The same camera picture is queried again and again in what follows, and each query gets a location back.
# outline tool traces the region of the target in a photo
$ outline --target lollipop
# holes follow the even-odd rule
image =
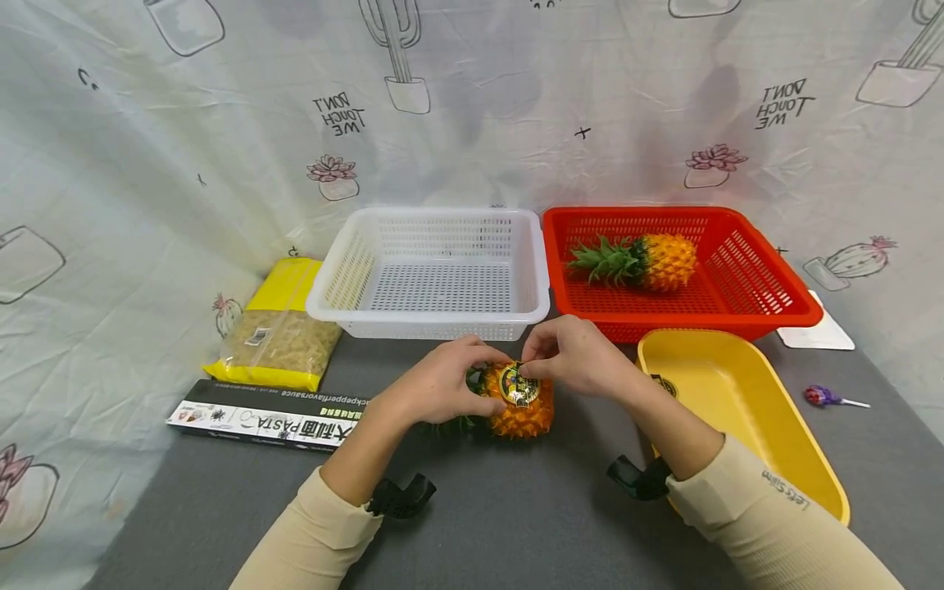
[[[803,397],[806,397],[806,401],[810,402],[814,406],[819,406],[820,408],[825,408],[826,406],[858,406],[859,408],[871,408],[868,404],[864,404],[861,401],[852,401],[851,399],[843,399],[840,396],[837,396],[830,390],[825,387],[820,387],[819,385],[810,385],[806,388],[806,391],[803,392]]]

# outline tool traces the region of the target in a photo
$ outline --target gray tablecloth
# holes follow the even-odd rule
[[[435,344],[344,337],[323,389],[376,395]],[[944,447],[860,353],[790,350],[775,336],[759,346],[842,481],[852,530],[905,587],[941,588]],[[517,356],[521,343],[500,347]],[[811,383],[873,409],[810,407],[799,392]],[[414,429],[388,477],[406,485],[418,471],[439,491],[415,520],[384,524],[345,587],[742,587],[666,502],[632,500],[606,478],[617,455],[639,462],[642,448],[614,406],[567,392],[552,432],[529,443]],[[325,458],[180,435],[88,588],[226,588]]]

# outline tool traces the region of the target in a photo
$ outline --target dry pasta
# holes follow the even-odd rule
[[[219,360],[204,369],[222,381],[317,391],[341,336],[336,324],[304,311],[320,266],[299,258],[276,264],[224,340]]]

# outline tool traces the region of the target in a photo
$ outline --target pasta box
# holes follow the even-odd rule
[[[354,430],[367,399],[201,379],[167,424],[187,434],[333,451]]]

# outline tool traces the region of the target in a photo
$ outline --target hand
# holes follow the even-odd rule
[[[456,416],[497,415],[505,411],[505,402],[473,394],[465,385],[465,372],[476,364],[511,361],[478,336],[465,336],[437,346],[371,403],[387,405],[409,424],[442,424]]]
[[[588,396],[616,397],[642,376],[592,322],[575,315],[535,326],[521,361],[523,377],[561,381]]]

